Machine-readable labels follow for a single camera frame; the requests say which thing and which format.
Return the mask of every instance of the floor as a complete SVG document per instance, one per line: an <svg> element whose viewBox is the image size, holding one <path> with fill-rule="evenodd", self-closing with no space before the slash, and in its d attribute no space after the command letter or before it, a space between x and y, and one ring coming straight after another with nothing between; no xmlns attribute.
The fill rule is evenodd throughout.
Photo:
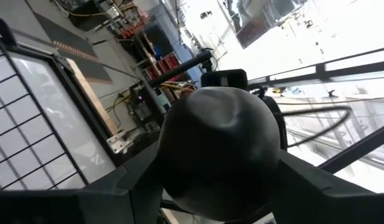
<svg viewBox="0 0 384 224"><path fill-rule="evenodd" d="M77 29L61 11L49 1L8 0L0 2L0 17L12 28L18 42L55 54L60 53L60 48L54 45L52 37L50 37L41 26L38 20L39 16L63 27L75 37L79 37L89 43L113 38L105 29L98 32L84 32ZM112 80L112 83L90 82L91 87L98 97L118 90L127 89L129 86L135 84L136 79L127 76L125 73L135 77L141 75L131 56L127 54L115 40L111 39L103 44L94 45L91 47L91 50L92 54L96 55L98 60L104 64L104 66L101 66L102 73L106 73ZM103 106L105 108L112 106L114 100L115 96L102 98ZM116 113L121 121L120 129L127 131L136 127L135 123L128 116L128 110L125 105L117 106ZM118 124L119 121L117 121L113 112L110 113L110 116L112 120Z"/></svg>

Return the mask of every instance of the metal rail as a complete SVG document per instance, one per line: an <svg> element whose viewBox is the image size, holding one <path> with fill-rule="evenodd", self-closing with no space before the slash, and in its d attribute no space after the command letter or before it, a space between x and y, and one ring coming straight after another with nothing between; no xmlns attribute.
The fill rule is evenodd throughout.
<svg viewBox="0 0 384 224"><path fill-rule="evenodd" d="M373 72L384 72L384 61L369 63L366 65L358 65L349 68L341 68L336 70L327 70L326 66L333 62L341 62L343 60L348 60L351 58L357 58L364 55L375 54L379 52L384 52L384 48L371 50L369 52L364 52L356 55L351 55L348 57L338 58L335 60L330 60L328 62L318 63L315 65L309 65L302 68L295 68L285 72L275 73L261 78L256 78L248 82L250 89L259 88L260 86L270 86L270 87L287 87L293 85L307 85L307 84L316 84L316 83L329 83L329 82L344 82L344 80L334 79L337 77L352 76L364 73L373 73ZM314 68L314 73L304 73L304 70L308 68ZM287 73L291 72L302 72L302 75L288 75ZM375 76L367 75L364 78L357 78L356 80L368 80L375 78L384 78L384 76Z"/></svg>
<svg viewBox="0 0 384 224"><path fill-rule="evenodd" d="M302 133L299 131L291 131L291 130L288 130L287 133L294 136L294 137L303 138L303 139L308 138L309 136L313 135L313 133L312 134L305 134L305 133ZM334 142L330 142L328 139L325 139L325 138L317 138L317 139L311 141L310 143L318 144L318 145L322 146L322 148L324 148L326 150L333 151L335 153L340 153L343 151L343 149L338 144L335 144ZM373 158L375 158L379 161L383 161L382 158L379 158L376 155L365 155L362 158L360 158L360 160L362 162L368 164L368 165L371 165L371 166L374 166L374 167L379 168L381 170L384 170L384 163L374 161Z"/></svg>
<svg viewBox="0 0 384 224"><path fill-rule="evenodd" d="M384 127L369 134L367 137L361 139L359 142L344 149L334 157L319 165L318 168L334 174L343 168L349 166L351 163L366 156L369 152L374 151L376 148L384 144Z"/></svg>

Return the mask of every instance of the black cable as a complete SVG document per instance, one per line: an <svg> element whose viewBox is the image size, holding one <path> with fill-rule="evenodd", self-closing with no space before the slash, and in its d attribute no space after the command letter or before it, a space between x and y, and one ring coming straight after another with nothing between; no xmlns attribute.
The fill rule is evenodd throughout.
<svg viewBox="0 0 384 224"><path fill-rule="evenodd" d="M215 60L215 68L214 68L214 71L216 71L217 68L218 68L218 60L217 60L214 56L212 56L212 58L214 58L214 60Z"/></svg>
<svg viewBox="0 0 384 224"><path fill-rule="evenodd" d="M265 96L265 88L262 87L261 85L255 85L255 90L252 90L251 94L252 95L257 95L260 99L263 99L263 97Z"/></svg>
<svg viewBox="0 0 384 224"><path fill-rule="evenodd" d="M337 103L356 103L356 102L364 102L364 101L371 101L371 100L384 100L383 97L376 97L376 98L367 98L367 99L358 99L358 100L345 100L345 101L334 101L331 102L312 102L312 103L278 103L278 105L288 105L288 106L301 106L301 105L334 105Z"/></svg>
<svg viewBox="0 0 384 224"><path fill-rule="evenodd" d="M117 119L117 121L119 122L119 124L117 125L117 128L119 128L120 126L121 126L121 121L120 121L120 119L118 118L118 116L117 116L117 113L116 113L116 102L117 102L117 100L118 99L120 99L120 96L118 96L116 99L115 99L115 102L113 103L113 112L114 112L114 114L115 114L115 117L116 117L116 119Z"/></svg>
<svg viewBox="0 0 384 224"><path fill-rule="evenodd" d="M145 126L145 124L141 124L141 125L137 126L136 128L133 128L133 129L127 131L125 134L129 134L129 133L131 133L133 131L138 130L139 128L143 128L144 126Z"/></svg>
<svg viewBox="0 0 384 224"><path fill-rule="evenodd" d="M376 116L384 116L383 114L373 114L373 115L365 115L365 116L355 116L355 118L372 118ZM296 116L298 118L320 118L320 119L340 119L340 117L321 117L321 116Z"/></svg>
<svg viewBox="0 0 384 224"><path fill-rule="evenodd" d="M65 10L67 10L67 11L69 11L69 9L68 9L68 7L67 7L67 5L64 3L64 2L62 2L61 0L57 0L57 2L65 9Z"/></svg>
<svg viewBox="0 0 384 224"><path fill-rule="evenodd" d="M128 89L126 89L126 90L118 90L118 91L114 91L114 92L112 92L112 93L108 93L108 94L106 94L106 95L103 95L103 96L99 96L98 98L100 99L100 98L103 98L103 97L106 97L106 96L113 96L113 95L115 95L116 93L118 93L118 94L124 94L125 92L127 92L127 91L129 91L129 88Z"/></svg>
<svg viewBox="0 0 384 224"><path fill-rule="evenodd" d="M105 108L105 111L107 111L108 113L110 112L110 111L108 111L108 110L110 110L110 109L113 109L113 106L109 106L108 108Z"/></svg>
<svg viewBox="0 0 384 224"><path fill-rule="evenodd" d="M309 114L309 113L338 111L338 110L344 110L345 111L344 116L338 122L334 123L333 125L329 126L328 128L325 128L323 131L315 134L314 136L311 136L311 137L306 138L300 142L297 142L297 143L294 143L294 144L288 146L288 148L290 148L290 147L299 146L299 145L304 144L306 142L312 141L313 139L318 138L318 137L322 136L323 134L328 133L329 131L340 126L350 116L352 108L350 106L330 106L330 107L325 107L325 108L316 108L316 109L308 109L308 110L297 110L297 111L289 111L289 112L283 112L283 113L275 113L274 115L285 117L285 116L295 116L295 115Z"/></svg>

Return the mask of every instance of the black handle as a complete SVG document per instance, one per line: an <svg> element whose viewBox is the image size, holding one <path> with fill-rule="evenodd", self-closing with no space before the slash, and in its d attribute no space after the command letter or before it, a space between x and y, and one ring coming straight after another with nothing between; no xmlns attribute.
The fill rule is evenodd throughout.
<svg viewBox="0 0 384 224"><path fill-rule="evenodd" d="M188 71L188 69L200 63L204 63L207 60L210 60L211 57L212 57L211 52L209 50L205 50L199 53L198 55L196 55L196 57L176 66L171 71L162 74L157 79L151 80L149 84L152 86L152 88L157 87L160 84L164 83L165 81L168 81L170 78L174 78L175 76L181 74L182 72L186 72Z"/></svg>
<svg viewBox="0 0 384 224"><path fill-rule="evenodd" d="M0 35L2 36L2 43L6 46L15 47L17 46L17 42L11 28L0 18Z"/></svg>

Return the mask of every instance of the black pole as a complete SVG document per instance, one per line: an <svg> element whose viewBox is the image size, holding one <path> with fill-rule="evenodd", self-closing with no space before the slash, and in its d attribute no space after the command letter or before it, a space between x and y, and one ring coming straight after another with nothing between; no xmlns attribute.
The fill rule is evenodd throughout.
<svg viewBox="0 0 384 224"><path fill-rule="evenodd" d="M384 145L384 126L325 161L318 168L334 174Z"/></svg>
<svg viewBox="0 0 384 224"><path fill-rule="evenodd" d="M194 66L196 66L200 63L204 63L204 62L210 60L211 57L212 57L211 52L209 50L205 50L205 51L199 53L198 55L196 55L196 57L188 60L187 62L176 66L171 71L162 74L159 78L157 78L155 80L151 80L149 82L149 84L152 88L157 87L160 84L164 83L165 81L168 81L170 78L174 78L175 76L181 74L182 72L186 72L190 68L193 68Z"/></svg>

